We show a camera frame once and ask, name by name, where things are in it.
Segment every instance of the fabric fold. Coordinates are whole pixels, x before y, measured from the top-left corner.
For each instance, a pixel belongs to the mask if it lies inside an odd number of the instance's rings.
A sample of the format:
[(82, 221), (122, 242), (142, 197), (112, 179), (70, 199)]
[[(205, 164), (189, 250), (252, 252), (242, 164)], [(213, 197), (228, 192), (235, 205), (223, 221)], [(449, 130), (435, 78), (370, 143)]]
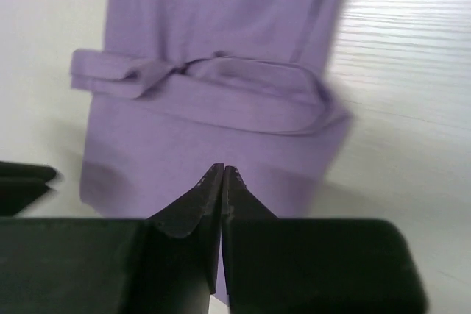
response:
[[(193, 63), (171, 65), (77, 50), (71, 65), (72, 87), (122, 99), (141, 97), (129, 104), (249, 132), (307, 134), (321, 129), (332, 117), (334, 98), (309, 68), (230, 56)], [(142, 97), (164, 77), (166, 82)]]
[(93, 93), (136, 99), (165, 78), (172, 68), (173, 65), (161, 60), (77, 49), (72, 54), (71, 85)]

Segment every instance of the white surface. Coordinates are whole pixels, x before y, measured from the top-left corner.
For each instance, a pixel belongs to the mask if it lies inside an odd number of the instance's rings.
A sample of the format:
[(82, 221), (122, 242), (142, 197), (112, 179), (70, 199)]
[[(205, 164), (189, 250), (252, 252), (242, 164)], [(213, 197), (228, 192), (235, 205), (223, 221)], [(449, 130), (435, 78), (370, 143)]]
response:
[[(65, 175), (30, 214), (93, 215), (77, 200), (89, 97), (67, 71), (100, 47), (105, 1), (0, 0), (0, 158)], [(435, 314), (471, 308), (470, 16), (471, 0), (348, 0), (330, 72), (357, 124), (313, 211), (393, 220)]]

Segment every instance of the purple garment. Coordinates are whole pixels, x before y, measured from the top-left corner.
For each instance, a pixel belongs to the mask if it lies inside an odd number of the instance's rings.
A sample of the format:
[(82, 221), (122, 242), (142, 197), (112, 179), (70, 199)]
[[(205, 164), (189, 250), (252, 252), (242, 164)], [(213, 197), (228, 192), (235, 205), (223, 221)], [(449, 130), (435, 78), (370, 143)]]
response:
[(145, 218), (225, 163), (275, 214), (305, 215), (350, 122), (322, 81), (340, 1), (109, 0), (105, 50), (71, 65), (93, 92), (82, 200)]

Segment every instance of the black plastic object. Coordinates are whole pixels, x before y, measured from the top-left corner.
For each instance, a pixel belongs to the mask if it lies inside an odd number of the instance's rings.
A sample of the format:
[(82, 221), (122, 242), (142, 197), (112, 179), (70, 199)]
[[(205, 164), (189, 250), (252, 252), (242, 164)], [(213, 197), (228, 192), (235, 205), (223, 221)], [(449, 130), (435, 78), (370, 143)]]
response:
[(148, 220), (0, 218), (0, 313), (207, 313), (221, 231), (232, 314), (426, 310), (394, 226), (277, 218), (218, 164)]
[(0, 216), (14, 216), (46, 194), (57, 172), (47, 165), (0, 161)]
[(226, 168), (224, 181), (222, 249), (232, 314), (425, 313), (406, 241), (389, 222), (279, 219), (235, 168)]

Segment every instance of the white wood grain surface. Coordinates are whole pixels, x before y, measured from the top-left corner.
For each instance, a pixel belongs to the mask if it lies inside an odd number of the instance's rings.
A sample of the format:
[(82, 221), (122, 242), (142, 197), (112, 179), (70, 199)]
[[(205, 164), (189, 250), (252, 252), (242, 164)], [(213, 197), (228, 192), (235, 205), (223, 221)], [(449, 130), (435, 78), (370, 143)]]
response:
[[(32, 215), (91, 214), (77, 201), (89, 98), (66, 72), (73, 49), (100, 46), (105, 2), (0, 0), (0, 153), (65, 174)], [(471, 313), (470, 18), (471, 0), (347, 0), (329, 71), (356, 124), (312, 215), (395, 222), (433, 314)]]
[(471, 311), (471, 0), (347, 0), (330, 66), (356, 125), (314, 216), (392, 220), (430, 313)]

